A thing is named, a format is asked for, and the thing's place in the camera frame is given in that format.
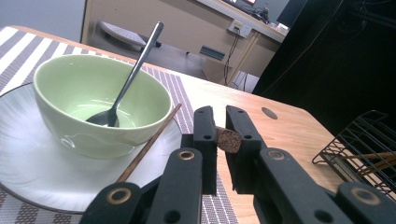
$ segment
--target black curtain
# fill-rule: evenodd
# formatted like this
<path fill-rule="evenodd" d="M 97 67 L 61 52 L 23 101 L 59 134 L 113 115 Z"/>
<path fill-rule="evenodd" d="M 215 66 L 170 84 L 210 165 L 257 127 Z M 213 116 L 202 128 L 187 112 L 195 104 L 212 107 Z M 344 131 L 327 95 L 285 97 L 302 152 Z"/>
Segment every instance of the black curtain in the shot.
<path fill-rule="evenodd" d="M 332 134 L 369 110 L 395 129 L 396 1 L 364 2 L 308 1 L 253 93 L 307 110 Z"/>

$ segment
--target wire basket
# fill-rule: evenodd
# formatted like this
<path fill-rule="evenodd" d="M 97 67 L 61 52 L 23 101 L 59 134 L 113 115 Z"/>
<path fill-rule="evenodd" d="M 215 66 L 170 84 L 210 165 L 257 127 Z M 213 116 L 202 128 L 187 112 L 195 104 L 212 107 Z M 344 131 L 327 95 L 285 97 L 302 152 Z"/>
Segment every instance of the wire basket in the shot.
<path fill-rule="evenodd" d="M 396 201 L 396 132 L 383 123 L 387 116 L 374 110 L 360 115 L 312 162 L 327 162 L 345 181 L 372 185 Z"/>

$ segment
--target plate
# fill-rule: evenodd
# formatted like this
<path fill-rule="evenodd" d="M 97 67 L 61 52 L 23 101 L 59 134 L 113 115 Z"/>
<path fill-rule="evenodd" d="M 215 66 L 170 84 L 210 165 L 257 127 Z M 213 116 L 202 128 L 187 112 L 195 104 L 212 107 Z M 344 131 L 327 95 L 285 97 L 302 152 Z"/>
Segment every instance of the plate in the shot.
<path fill-rule="evenodd" d="M 114 183 L 143 146 L 127 156 L 94 159 L 56 141 L 35 103 L 32 84 L 0 97 L 0 185 L 30 204 L 63 213 L 82 213 L 96 194 Z M 180 148 L 173 120 L 127 182 L 139 187 L 162 175 L 169 155 Z"/>

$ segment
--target placemat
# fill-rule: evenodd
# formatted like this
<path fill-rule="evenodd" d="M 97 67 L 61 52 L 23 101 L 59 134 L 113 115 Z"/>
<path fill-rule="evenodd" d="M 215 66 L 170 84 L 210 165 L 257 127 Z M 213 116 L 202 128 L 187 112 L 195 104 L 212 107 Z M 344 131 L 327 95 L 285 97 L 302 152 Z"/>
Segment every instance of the placemat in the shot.
<path fill-rule="evenodd" d="M 30 83 L 37 67 L 44 61 L 65 54 L 95 54 L 39 35 L 6 27 L 0 31 L 0 96 L 20 85 Z M 159 79 L 173 97 L 182 103 L 175 120 L 183 133 L 192 133 L 193 111 L 180 77 L 142 67 Z M 203 196 L 202 223 L 237 223 L 236 216 L 218 175 L 217 196 Z M 81 215 L 61 214 L 24 203 L 0 189 L 0 223 L 79 223 Z"/>

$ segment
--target green bowl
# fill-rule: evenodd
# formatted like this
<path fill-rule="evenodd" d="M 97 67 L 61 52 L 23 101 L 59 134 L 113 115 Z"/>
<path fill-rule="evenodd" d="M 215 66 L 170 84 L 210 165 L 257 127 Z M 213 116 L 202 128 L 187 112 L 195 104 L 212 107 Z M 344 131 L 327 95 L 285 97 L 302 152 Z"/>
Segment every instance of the green bowl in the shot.
<path fill-rule="evenodd" d="M 166 88 L 139 71 L 121 100 L 119 128 L 85 121 L 108 110 L 132 66 L 93 55 L 66 55 L 42 63 L 35 71 L 35 99 L 45 124 L 63 145 L 94 158 L 114 158 L 147 142 L 172 108 Z"/>

